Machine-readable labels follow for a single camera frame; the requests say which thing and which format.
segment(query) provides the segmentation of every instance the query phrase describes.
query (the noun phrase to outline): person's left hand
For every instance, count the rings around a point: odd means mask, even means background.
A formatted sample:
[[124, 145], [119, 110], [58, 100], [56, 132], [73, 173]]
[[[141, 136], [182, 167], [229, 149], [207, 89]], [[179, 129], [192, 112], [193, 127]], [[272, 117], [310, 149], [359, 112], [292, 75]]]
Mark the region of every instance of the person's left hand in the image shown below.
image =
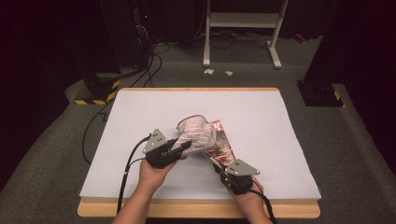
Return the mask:
[[157, 188], [163, 184], [166, 175], [176, 163], [177, 162], [175, 161], [162, 169], [157, 169], [151, 167], [151, 165], [146, 160], [142, 160], [140, 162], [138, 186], [149, 190], [151, 193], [154, 193], [155, 190], [157, 190]]

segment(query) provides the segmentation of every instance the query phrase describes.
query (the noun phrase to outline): gray carpet floor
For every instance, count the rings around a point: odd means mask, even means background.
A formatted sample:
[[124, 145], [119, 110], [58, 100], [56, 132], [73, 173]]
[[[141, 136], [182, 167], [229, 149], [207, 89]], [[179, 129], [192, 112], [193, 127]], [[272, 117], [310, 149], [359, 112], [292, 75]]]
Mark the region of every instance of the gray carpet floor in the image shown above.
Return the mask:
[[[279, 219], [278, 223], [396, 223], [396, 178], [379, 154], [347, 90], [334, 88], [346, 107], [307, 107], [296, 80], [304, 79], [320, 39], [299, 44], [280, 38], [276, 49], [283, 68], [275, 70], [263, 41], [212, 48], [213, 75], [204, 74], [203, 47], [160, 45], [161, 69], [154, 87], [276, 87], [306, 160], [322, 191], [315, 219]], [[213, 41], [215, 46], [229, 42]], [[159, 67], [154, 57], [151, 73]], [[138, 76], [125, 78], [128, 87]], [[134, 86], [142, 87], [147, 76]], [[70, 86], [69, 106], [36, 140], [0, 193], [0, 223], [110, 223], [112, 218], [79, 217], [79, 191], [89, 170], [81, 154], [82, 136], [101, 105], [75, 105], [82, 81]], [[105, 109], [109, 113], [111, 106]], [[90, 126], [85, 149], [91, 160], [106, 126], [102, 117]], [[246, 223], [245, 220], [149, 219], [148, 223]]]

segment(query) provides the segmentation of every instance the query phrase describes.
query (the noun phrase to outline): white paper scrap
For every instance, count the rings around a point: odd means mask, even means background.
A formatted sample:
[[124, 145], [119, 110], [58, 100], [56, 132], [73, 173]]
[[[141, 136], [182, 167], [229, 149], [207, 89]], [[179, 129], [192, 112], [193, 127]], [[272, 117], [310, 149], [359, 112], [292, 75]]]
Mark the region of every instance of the white paper scrap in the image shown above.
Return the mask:
[[213, 72], [214, 72], [215, 70], [212, 70], [212, 69], [206, 69], [205, 70], [205, 72], [204, 72], [204, 74], [209, 74], [209, 75], [213, 75]]

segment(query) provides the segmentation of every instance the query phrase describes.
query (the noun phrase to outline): person's right hand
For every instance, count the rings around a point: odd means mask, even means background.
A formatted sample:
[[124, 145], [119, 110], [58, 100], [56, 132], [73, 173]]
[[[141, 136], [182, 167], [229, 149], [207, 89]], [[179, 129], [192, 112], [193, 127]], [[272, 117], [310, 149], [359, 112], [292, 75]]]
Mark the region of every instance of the person's right hand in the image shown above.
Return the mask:
[[[257, 181], [257, 179], [253, 176], [253, 181], [259, 184], [257, 186], [253, 183], [251, 189], [262, 192], [262, 185]], [[246, 217], [250, 224], [263, 224], [263, 223], [272, 223], [270, 219], [265, 215], [264, 211], [264, 202], [262, 197], [253, 193], [247, 192], [245, 194], [235, 195], [231, 189], [228, 189], [228, 192], [233, 196], [233, 199], [238, 206], [239, 211], [241, 211]]]

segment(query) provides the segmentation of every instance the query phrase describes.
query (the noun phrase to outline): hand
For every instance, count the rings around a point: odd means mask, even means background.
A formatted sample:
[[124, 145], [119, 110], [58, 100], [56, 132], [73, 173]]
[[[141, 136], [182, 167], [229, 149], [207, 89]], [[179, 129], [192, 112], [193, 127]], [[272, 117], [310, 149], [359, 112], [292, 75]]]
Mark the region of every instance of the hand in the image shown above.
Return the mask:
[[[258, 183], [259, 186], [253, 183], [251, 189], [258, 192], [262, 192], [262, 185], [257, 181], [257, 179], [254, 176], [252, 177], [252, 179], [256, 183]], [[267, 217], [267, 215], [265, 215], [264, 202], [259, 195], [252, 192], [247, 192], [245, 194], [240, 194], [240, 195], [234, 195], [231, 189], [227, 188], [227, 190], [231, 194], [231, 196], [233, 196], [233, 199], [235, 200], [239, 211], [241, 211], [247, 217], [247, 220], [251, 224], [272, 223], [270, 219]]]
[[173, 162], [163, 169], [157, 169], [151, 167], [146, 160], [142, 160], [140, 162], [139, 182], [137, 186], [142, 187], [143, 189], [148, 190], [149, 193], [153, 194], [157, 188], [163, 184], [166, 175], [175, 166], [175, 164], [176, 162]]

